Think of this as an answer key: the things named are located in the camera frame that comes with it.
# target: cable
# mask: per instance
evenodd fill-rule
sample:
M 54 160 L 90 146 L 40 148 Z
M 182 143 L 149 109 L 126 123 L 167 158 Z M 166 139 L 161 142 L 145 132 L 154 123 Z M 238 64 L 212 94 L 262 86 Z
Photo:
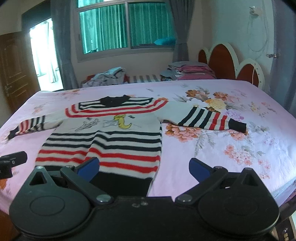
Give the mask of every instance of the cable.
M 253 51 L 255 53 L 260 53 L 255 60 L 258 60 L 262 56 L 262 54 L 263 54 L 263 52 L 264 52 L 264 50 L 265 50 L 265 48 L 266 48 L 266 46 L 267 46 L 267 44 L 269 42 L 269 26 L 268 26 L 268 22 L 267 22 L 266 8 L 265 8 L 264 0 L 262 0 L 262 16 L 263 16 L 263 23 L 264 23 L 264 30 L 265 30 L 265 34 L 266 34 L 266 39 L 264 41 L 263 46 L 259 50 L 254 50 L 250 46 L 250 36 L 251 36 L 250 24 L 251 24 L 251 20 L 252 20 L 251 15 L 249 17 L 248 26 L 247 26 L 247 36 L 248 36 L 247 44 L 248 44 L 248 47 L 249 47 L 249 49 L 251 51 Z
M 253 74 L 252 74 L 252 85 L 254 85 L 254 73 L 255 73 L 255 66 L 253 66 L 254 69 L 253 69 Z

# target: sweater cuff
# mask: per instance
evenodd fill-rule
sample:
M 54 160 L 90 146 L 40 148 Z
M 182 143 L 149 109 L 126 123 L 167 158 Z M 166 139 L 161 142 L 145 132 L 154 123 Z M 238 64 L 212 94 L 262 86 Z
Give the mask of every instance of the sweater cuff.
M 234 119 L 229 120 L 228 127 L 229 127 L 229 129 L 239 131 L 239 132 L 242 132 L 242 133 L 245 133 L 246 130 L 247 130 L 247 124 L 246 123 L 242 123 L 242 122 L 236 121 Z
M 16 136 L 16 133 L 19 131 L 18 127 L 15 128 L 13 131 L 10 131 L 9 135 L 8 135 L 8 140 L 11 140 L 12 138 L 14 138 Z

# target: doorway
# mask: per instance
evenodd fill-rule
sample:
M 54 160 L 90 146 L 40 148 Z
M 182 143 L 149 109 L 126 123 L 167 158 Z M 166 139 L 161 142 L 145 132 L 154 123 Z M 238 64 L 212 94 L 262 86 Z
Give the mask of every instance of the doorway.
M 57 63 L 52 19 L 32 27 L 30 38 L 40 89 L 42 91 L 62 90 L 64 87 Z

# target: door handle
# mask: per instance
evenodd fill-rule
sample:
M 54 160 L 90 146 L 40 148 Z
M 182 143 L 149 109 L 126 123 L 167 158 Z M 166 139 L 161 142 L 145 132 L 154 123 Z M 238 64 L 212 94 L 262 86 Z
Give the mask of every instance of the door handle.
M 279 55 L 276 54 L 276 53 L 273 53 L 273 54 L 267 54 L 266 57 L 269 57 L 269 58 L 278 58 Z
M 6 96 L 9 97 L 9 92 L 8 90 L 12 88 L 12 85 L 6 85 L 4 86 L 4 89 L 5 89 L 5 93 L 6 93 Z

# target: red headboard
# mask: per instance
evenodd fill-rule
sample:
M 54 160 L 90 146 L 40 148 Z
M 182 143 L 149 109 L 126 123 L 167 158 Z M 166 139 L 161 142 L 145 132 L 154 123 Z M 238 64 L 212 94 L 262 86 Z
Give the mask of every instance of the red headboard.
M 260 65 L 252 59 L 239 64 L 230 44 L 218 44 L 211 51 L 206 48 L 200 50 L 198 61 L 208 64 L 217 79 L 244 80 L 259 88 L 264 85 L 264 75 Z

